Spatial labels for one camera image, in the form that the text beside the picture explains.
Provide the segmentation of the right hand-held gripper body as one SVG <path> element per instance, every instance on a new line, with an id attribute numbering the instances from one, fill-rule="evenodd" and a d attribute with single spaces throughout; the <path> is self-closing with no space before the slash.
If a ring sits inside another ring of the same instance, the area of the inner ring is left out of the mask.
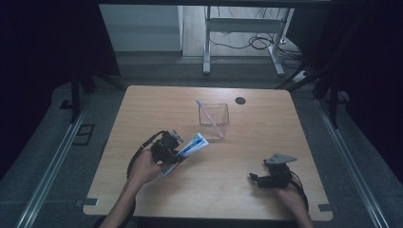
<path id="1" fill-rule="evenodd" d="M 268 188 L 284 188 L 292 180 L 288 162 L 296 162 L 297 158 L 276 153 L 264 160 L 269 176 L 265 177 L 265 186 Z"/>

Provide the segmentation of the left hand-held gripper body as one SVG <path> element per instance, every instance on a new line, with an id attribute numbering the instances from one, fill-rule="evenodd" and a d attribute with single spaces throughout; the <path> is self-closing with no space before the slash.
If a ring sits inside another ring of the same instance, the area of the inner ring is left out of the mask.
<path id="1" fill-rule="evenodd" d="M 178 156 L 178 153 L 173 153 L 173 146 L 182 142 L 183 139 L 176 130 L 172 130 L 171 132 L 164 131 L 162 137 L 156 140 L 151 146 L 154 162 L 172 164 L 172 160 Z"/>

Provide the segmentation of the blue white toothpaste tube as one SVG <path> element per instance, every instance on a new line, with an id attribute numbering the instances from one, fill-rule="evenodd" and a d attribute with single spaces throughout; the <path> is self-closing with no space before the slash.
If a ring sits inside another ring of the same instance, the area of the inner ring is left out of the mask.
<path id="1" fill-rule="evenodd" d="M 179 160 L 170 164 L 166 167 L 161 174 L 167 176 L 175 167 L 177 167 L 181 162 L 186 160 L 188 157 L 206 147 L 209 141 L 201 134 L 197 133 L 195 137 L 178 153 Z"/>

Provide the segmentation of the pink toothbrush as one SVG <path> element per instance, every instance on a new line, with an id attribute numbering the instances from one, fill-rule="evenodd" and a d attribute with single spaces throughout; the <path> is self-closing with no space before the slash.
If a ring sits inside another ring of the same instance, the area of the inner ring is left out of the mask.
<path id="1" fill-rule="evenodd" d="M 205 107 L 202 105 L 202 100 L 197 99 L 196 100 L 197 105 L 199 106 L 199 108 L 202 110 L 202 112 L 204 113 L 205 117 L 207 118 L 207 120 L 211 123 L 211 125 L 213 126 L 213 128 L 217 131 L 217 133 L 220 136 L 220 139 L 223 138 L 223 134 L 220 131 L 219 127 L 217 126 L 216 122 L 214 121 L 214 119 L 211 117 L 211 115 L 208 113 L 208 111 L 205 109 Z"/>

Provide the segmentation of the clear plastic cup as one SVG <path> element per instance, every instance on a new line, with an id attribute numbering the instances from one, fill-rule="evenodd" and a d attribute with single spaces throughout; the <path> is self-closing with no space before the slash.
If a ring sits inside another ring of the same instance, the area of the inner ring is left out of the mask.
<path id="1" fill-rule="evenodd" d="M 229 108 L 228 104 L 202 104 L 211 117 L 216 122 L 220 131 L 223 134 L 223 138 L 220 139 L 219 134 L 213 128 L 211 123 L 207 120 L 202 110 L 199 108 L 199 124 L 200 132 L 207 140 L 223 140 L 225 138 L 229 121 Z"/>

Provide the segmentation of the person's right hand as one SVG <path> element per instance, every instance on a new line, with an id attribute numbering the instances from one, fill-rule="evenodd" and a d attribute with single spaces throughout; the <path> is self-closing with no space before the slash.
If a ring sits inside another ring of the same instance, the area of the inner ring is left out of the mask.
<path id="1" fill-rule="evenodd" d="M 302 197 L 292 184 L 288 184 L 285 188 L 275 188 L 273 192 L 285 206 L 295 207 L 301 205 L 305 207 Z"/>

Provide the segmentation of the person's left hand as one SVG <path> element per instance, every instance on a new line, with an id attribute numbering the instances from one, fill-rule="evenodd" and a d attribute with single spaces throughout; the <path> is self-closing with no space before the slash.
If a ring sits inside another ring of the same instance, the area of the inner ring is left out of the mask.
<path id="1" fill-rule="evenodd" d="M 149 149 L 144 150 L 132 166 L 128 179 L 129 188 L 139 190 L 143 185 L 154 180 L 166 167 L 166 163 L 154 162 Z"/>

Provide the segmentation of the black metal stand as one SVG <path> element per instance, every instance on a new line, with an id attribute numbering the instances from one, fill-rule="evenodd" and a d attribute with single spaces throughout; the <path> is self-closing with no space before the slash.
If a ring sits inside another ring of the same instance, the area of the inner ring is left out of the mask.
<path id="1" fill-rule="evenodd" d="M 323 99 L 326 94 L 329 95 L 328 104 L 328 119 L 333 127 L 338 128 L 336 121 L 337 106 L 339 104 L 339 80 L 335 73 L 335 67 L 332 65 L 326 65 L 319 70 L 309 72 L 307 76 L 298 81 L 297 83 L 290 83 L 301 73 L 307 64 L 302 62 L 297 69 L 288 76 L 277 89 L 285 89 L 289 92 L 295 91 L 303 86 L 310 84 L 313 81 L 317 81 L 312 94 L 316 99 Z"/>
<path id="2" fill-rule="evenodd" d="M 125 91 L 126 85 L 114 80 L 111 75 L 84 67 L 74 67 L 70 73 L 71 84 L 71 123 L 73 124 L 79 117 L 81 112 L 81 100 L 80 100 L 80 88 L 82 88 L 85 94 L 92 94 L 96 90 L 96 84 L 94 78 L 98 77 L 106 83 L 114 86 L 115 88 Z"/>

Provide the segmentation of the white power strip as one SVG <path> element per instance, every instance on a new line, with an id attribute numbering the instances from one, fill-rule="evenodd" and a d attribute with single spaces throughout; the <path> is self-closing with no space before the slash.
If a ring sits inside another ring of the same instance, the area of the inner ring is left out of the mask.
<path id="1" fill-rule="evenodd" d="M 300 73 L 297 74 L 297 76 L 293 79 L 294 83 L 298 83 L 300 81 L 302 81 L 303 79 L 305 79 L 307 76 L 309 75 L 309 73 L 305 70 L 302 70 Z"/>

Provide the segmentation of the dark curtain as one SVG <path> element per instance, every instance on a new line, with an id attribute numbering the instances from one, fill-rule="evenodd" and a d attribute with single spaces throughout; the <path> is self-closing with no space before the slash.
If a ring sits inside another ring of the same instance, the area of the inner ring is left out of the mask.
<path id="1" fill-rule="evenodd" d="M 0 179 L 50 106 L 77 78 L 120 73 L 100 0 L 0 0 Z"/>
<path id="2" fill-rule="evenodd" d="M 331 74 L 349 96 L 353 121 L 403 182 L 403 0 L 364 2 L 364 20 Z M 296 9 L 286 37 L 321 69 L 355 16 L 354 9 Z"/>

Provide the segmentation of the grey metal floor rail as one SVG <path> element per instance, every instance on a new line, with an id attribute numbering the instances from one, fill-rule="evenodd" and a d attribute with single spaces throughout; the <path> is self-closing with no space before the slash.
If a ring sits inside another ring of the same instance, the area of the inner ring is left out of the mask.
<path id="1" fill-rule="evenodd" d="M 92 95 L 86 95 L 79 107 L 78 116 L 68 126 L 64 138 L 60 142 L 51 162 L 46 169 L 46 172 L 35 187 L 29 201 L 21 214 L 18 222 L 14 228 L 31 228 L 42 209 L 45 200 L 48 196 L 48 192 L 53 185 L 62 164 L 67 156 L 67 152 L 71 148 L 74 138 L 81 126 L 83 119 L 85 118 L 88 110 L 88 106 L 92 100 Z"/>
<path id="2" fill-rule="evenodd" d="M 332 124 L 329 117 L 330 112 L 327 110 L 325 104 L 320 100 L 315 99 L 315 103 L 320 111 L 320 116 L 331 135 L 331 138 L 335 142 L 337 151 L 346 166 L 352 182 L 354 183 L 355 189 L 360 196 L 371 221 L 374 224 L 374 228 L 390 228 L 390 225 L 386 220 L 385 215 L 380 208 L 373 191 L 364 180 L 360 170 L 358 169 L 354 161 L 353 156 L 351 155 L 350 149 L 341 136 L 340 131 Z"/>

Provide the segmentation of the white metal desk frame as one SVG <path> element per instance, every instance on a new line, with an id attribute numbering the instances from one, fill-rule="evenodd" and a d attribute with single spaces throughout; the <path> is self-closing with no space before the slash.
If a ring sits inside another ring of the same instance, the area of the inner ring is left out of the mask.
<path id="1" fill-rule="evenodd" d="M 236 33 L 265 33 L 273 35 L 273 44 L 269 45 L 266 50 L 271 57 L 276 73 L 282 77 L 285 72 L 278 58 L 278 50 L 280 41 L 283 38 L 287 21 L 290 15 L 290 9 L 278 8 L 281 14 L 280 18 L 237 18 L 237 17 L 212 17 L 211 7 L 208 6 L 204 10 L 205 19 L 205 39 L 203 47 L 203 64 L 202 71 L 205 75 L 211 72 L 211 50 L 212 44 L 210 35 L 212 32 L 236 32 Z"/>

